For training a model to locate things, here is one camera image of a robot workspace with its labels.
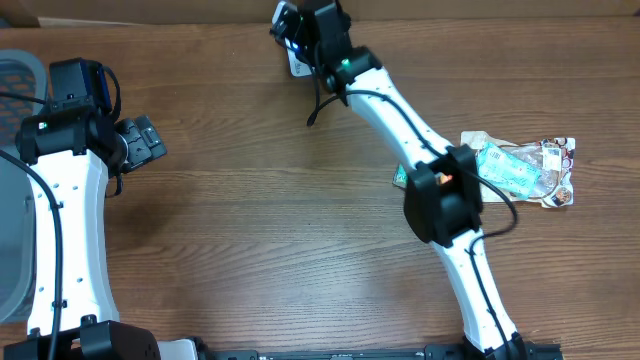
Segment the blue Kleenex tissue pack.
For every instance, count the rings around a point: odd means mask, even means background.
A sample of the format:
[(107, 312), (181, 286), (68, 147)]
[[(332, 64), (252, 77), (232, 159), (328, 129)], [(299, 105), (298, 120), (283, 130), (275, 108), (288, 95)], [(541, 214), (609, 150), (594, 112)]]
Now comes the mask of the blue Kleenex tissue pack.
[(398, 188), (405, 189), (407, 186), (408, 176), (401, 164), (399, 164), (395, 170), (392, 184)]

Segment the teal tissue pack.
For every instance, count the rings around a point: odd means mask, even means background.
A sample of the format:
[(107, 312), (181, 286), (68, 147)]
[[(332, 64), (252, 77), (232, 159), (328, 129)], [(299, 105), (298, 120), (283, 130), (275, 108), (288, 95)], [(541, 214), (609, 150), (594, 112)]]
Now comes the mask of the teal tissue pack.
[(478, 174), (502, 190), (519, 199), (528, 199), (541, 175), (529, 163), (486, 143), (476, 155)]

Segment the beige plastic pouch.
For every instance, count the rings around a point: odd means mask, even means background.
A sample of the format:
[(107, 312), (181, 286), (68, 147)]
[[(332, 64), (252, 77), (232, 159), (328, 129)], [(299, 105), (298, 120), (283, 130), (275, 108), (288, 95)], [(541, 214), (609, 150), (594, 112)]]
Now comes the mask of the beige plastic pouch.
[(474, 151), (475, 158), (486, 143), (492, 143), (540, 171), (541, 175), (528, 199), (519, 199), (495, 186), (511, 201), (538, 203), (544, 208), (559, 208), (574, 202), (574, 187), (571, 183), (576, 147), (574, 138), (546, 138), (516, 144), (494, 138), (484, 131), (464, 131), (460, 135), (460, 143), (469, 146)]

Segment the orange white tissue pack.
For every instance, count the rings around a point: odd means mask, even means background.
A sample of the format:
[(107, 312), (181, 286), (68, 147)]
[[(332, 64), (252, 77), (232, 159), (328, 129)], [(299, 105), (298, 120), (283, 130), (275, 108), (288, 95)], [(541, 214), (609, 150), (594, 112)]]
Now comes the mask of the orange white tissue pack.
[(436, 178), (436, 183), (438, 185), (440, 185), (440, 186), (442, 186), (442, 185), (444, 185), (444, 184), (446, 184), (446, 183), (448, 183), (448, 182), (453, 180), (453, 176), (452, 175), (444, 174), (442, 172), (437, 173), (435, 178)]

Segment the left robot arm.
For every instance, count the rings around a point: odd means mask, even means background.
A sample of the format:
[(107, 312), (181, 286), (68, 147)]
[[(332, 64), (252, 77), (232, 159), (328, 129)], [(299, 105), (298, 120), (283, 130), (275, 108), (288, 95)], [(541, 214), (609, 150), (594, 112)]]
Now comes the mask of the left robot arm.
[(148, 116), (122, 119), (114, 72), (74, 58), (49, 67), (53, 96), (22, 121), (19, 155), (8, 160), (30, 178), (35, 207), (36, 294), (26, 340), (11, 360), (198, 360), (197, 338), (159, 341), (119, 320), (106, 265), (107, 185), (167, 152)]

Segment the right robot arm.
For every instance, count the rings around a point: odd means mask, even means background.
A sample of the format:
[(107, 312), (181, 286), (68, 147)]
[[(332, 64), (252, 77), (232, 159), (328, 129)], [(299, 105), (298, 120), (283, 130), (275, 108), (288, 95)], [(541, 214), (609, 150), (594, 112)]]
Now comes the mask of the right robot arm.
[(447, 272), (463, 318), (462, 359), (525, 359), (522, 336), (502, 304), (485, 254), (481, 189), (474, 152), (432, 130), (395, 87), (381, 60), (349, 35), (337, 1), (278, 3), (271, 35), (325, 87), (372, 126), (407, 174), (403, 211)]

